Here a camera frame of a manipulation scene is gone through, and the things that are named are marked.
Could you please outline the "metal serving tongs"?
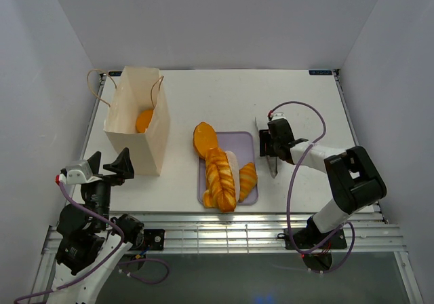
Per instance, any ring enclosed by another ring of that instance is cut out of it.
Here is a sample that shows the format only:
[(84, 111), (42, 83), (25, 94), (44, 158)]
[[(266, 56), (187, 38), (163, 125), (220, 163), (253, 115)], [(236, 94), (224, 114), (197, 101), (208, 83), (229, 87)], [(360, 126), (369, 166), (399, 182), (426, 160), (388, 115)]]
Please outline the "metal serving tongs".
[[(258, 125), (257, 117), (254, 118), (254, 124), (255, 124), (255, 127), (257, 129), (257, 132), (259, 130), (267, 130), (267, 129), (260, 129), (260, 127)], [(267, 161), (267, 165), (269, 167), (269, 172), (270, 172), (271, 177), (276, 178), (278, 175), (277, 158), (275, 156), (273, 156), (273, 157), (266, 156), (263, 158), (265, 158)]]

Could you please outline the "chunky orange bread loaf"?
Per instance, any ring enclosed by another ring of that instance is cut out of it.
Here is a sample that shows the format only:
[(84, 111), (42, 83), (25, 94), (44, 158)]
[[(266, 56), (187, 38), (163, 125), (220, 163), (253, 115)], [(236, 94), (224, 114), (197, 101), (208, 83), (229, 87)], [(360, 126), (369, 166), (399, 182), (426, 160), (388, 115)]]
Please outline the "chunky orange bread loaf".
[(139, 116), (136, 118), (136, 131), (137, 133), (145, 133), (147, 128), (149, 127), (149, 124), (152, 120), (154, 110), (147, 109), (144, 110), (139, 114)]

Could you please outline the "long twisted braided bread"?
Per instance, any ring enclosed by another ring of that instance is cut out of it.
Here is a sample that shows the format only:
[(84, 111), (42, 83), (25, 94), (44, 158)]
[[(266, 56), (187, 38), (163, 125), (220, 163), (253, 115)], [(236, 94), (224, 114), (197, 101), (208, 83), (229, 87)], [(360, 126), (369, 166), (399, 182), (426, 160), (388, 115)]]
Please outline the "long twisted braided bread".
[(216, 147), (205, 155), (205, 177), (207, 189), (213, 195), (214, 203), (221, 212), (233, 212), (237, 202), (235, 200), (235, 185), (231, 167), (226, 153)]

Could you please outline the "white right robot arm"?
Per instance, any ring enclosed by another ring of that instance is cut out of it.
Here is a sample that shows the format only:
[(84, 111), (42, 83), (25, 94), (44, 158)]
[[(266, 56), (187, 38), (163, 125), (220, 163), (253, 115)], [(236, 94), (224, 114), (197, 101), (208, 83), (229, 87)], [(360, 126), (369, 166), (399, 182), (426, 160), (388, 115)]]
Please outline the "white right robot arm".
[(267, 159), (273, 177), (281, 160), (323, 172), (328, 178), (332, 199), (308, 219), (305, 228), (296, 233), (285, 231), (285, 238), (295, 248), (323, 247), (350, 216), (387, 194), (382, 177), (362, 146), (337, 149), (296, 139), (285, 117), (270, 120), (268, 128), (259, 130), (258, 135), (260, 156)]

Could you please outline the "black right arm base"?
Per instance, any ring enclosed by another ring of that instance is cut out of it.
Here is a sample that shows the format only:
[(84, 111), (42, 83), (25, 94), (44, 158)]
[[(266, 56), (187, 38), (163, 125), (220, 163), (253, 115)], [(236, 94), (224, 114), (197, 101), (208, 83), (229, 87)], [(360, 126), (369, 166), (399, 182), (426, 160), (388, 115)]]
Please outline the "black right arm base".
[[(308, 250), (320, 243), (326, 236), (330, 233), (320, 233), (319, 235), (313, 235), (311, 232), (307, 231), (307, 228), (295, 228), (292, 230), (294, 242), (297, 247), (301, 250)], [(290, 242), (289, 233), (287, 229), (283, 232), (277, 234), (277, 239), (284, 240), (285, 249), (293, 250), (294, 247)], [(339, 249), (343, 250), (347, 248), (347, 241), (344, 236), (343, 229), (339, 229), (326, 243), (324, 243), (320, 249)]]

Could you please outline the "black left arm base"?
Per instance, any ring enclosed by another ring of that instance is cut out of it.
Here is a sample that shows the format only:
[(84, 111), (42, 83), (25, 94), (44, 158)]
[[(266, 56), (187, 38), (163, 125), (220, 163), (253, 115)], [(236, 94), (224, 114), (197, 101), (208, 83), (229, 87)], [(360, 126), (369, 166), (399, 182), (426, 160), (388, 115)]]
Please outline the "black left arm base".
[(132, 250), (163, 250), (165, 241), (164, 229), (144, 229), (135, 241)]

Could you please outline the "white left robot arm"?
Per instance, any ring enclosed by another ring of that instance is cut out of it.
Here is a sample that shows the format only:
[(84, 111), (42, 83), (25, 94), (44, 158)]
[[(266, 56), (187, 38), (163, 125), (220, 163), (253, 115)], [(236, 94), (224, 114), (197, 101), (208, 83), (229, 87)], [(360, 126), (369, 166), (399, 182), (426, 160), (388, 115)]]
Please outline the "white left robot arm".
[[(95, 152), (61, 169), (56, 176), (68, 204), (57, 232), (55, 276), (48, 303), (95, 303), (122, 256), (144, 241), (144, 224), (131, 215), (111, 218), (111, 189), (134, 177), (130, 151), (124, 148), (111, 164), (101, 165)], [(108, 173), (101, 174), (103, 168)]]

